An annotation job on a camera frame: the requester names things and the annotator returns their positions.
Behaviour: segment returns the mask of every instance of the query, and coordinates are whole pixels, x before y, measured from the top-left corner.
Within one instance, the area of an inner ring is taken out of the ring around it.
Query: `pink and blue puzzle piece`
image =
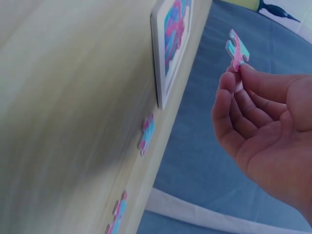
[[[138,149],[140,150],[141,156],[145,156],[147,148],[152,140],[153,133],[155,130],[155,123],[154,123],[154,115],[151,115],[149,118],[145,119],[142,125],[143,136],[138,144]]]
[[[234,44],[228,40],[226,42],[225,49],[228,51],[230,56],[232,57],[232,67],[236,72],[238,72],[238,68],[240,65],[244,63],[244,59],[246,61],[249,60],[249,52],[246,49],[243,42],[239,39],[237,33],[234,31],[234,29],[230,30],[230,38],[233,39]]]
[[[127,208],[128,192],[124,191],[121,199],[117,201],[113,210],[114,221],[109,224],[106,228],[105,234],[118,234],[119,227],[121,224],[122,217]]]

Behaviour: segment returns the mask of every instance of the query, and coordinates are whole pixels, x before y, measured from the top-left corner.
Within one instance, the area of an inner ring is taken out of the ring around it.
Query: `palm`
[[[278,101],[274,102],[243,89],[238,85],[241,74],[228,70],[220,79],[212,110],[221,146],[266,192],[307,214],[312,201],[312,188],[307,186],[312,182],[312,132],[293,111],[300,108],[294,101],[298,97],[289,90],[291,82],[272,92],[267,84],[260,84],[261,79],[243,77],[244,86],[257,94],[260,88],[267,88],[264,96]],[[271,85],[272,80],[270,77],[267,83]],[[292,98],[287,99],[289,92]]]

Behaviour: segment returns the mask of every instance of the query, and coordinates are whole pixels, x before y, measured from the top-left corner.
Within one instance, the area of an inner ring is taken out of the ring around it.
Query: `wooden table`
[[[211,2],[195,0],[164,111],[151,44],[156,0],[0,3],[0,233],[102,234],[124,189],[119,233],[136,232]],[[140,125],[152,112],[142,158]]]

